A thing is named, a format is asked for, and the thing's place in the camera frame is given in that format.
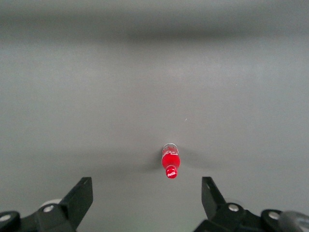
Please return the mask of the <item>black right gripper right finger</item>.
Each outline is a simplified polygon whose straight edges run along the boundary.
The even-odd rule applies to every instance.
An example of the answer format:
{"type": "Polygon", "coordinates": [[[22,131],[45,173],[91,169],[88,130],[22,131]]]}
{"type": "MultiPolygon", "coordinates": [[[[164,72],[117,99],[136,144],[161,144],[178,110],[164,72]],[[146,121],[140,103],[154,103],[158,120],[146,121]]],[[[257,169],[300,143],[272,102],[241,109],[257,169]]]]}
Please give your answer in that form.
{"type": "Polygon", "coordinates": [[[207,219],[196,232],[281,232],[279,217],[282,211],[263,210],[257,216],[237,203],[229,203],[222,196],[211,177],[203,177],[201,201],[207,219]]]}

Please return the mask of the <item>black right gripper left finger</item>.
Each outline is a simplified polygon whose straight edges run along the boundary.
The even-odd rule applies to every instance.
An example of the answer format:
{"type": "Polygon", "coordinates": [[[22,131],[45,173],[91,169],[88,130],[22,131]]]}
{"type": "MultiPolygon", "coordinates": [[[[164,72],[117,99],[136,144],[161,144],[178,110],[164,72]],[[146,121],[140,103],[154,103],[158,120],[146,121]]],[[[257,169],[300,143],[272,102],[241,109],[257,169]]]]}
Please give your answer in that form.
{"type": "Polygon", "coordinates": [[[17,211],[0,213],[2,232],[75,232],[93,202],[92,178],[83,177],[59,203],[42,206],[21,218],[17,211]]]}

